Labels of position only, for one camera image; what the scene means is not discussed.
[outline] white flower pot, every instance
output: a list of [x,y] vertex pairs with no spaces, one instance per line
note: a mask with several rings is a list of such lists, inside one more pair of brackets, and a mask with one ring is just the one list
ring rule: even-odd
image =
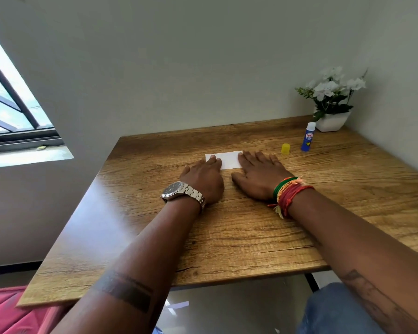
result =
[[322,132],[338,131],[345,124],[349,116],[350,111],[337,113],[336,115],[327,113],[324,117],[316,122],[316,128]]

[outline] window sill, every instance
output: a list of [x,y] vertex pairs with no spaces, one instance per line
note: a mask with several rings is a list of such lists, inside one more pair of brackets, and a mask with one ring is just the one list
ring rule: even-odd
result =
[[11,167],[14,165],[51,162],[73,158],[73,155],[65,145],[51,146],[43,150],[29,149],[0,152],[0,167]]

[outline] green thread bracelet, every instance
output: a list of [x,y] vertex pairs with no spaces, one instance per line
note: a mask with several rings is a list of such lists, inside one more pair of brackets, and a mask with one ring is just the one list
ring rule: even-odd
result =
[[285,179],[285,180],[281,181],[274,189],[274,193],[273,193],[274,200],[277,201],[277,194],[279,193],[279,191],[280,191],[280,189],[282,188],[283,185],[290,182],[291,180],[298,179],[298,178],[299,177],[291,177],[291,178],[288,178],[288,179]]

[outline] forearm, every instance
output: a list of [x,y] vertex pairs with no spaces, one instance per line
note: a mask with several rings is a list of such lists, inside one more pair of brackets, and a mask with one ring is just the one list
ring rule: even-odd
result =
[[200,204],[168,202],[53,333],[148,333],[161,313]]
[[[384,330],[402,321],[418,326],[417,252],[315,190],[295,196],[289,213],[342,281],[377,308],[368,311]],[[389,322],[382,324],[383,317]]]

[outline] pink cushion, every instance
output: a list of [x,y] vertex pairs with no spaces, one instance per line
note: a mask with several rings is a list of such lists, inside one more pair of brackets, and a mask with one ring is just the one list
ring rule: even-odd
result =
[[16,308],[26,286],[0,289],[0,334],[48,334],[59,322],[63,307]]

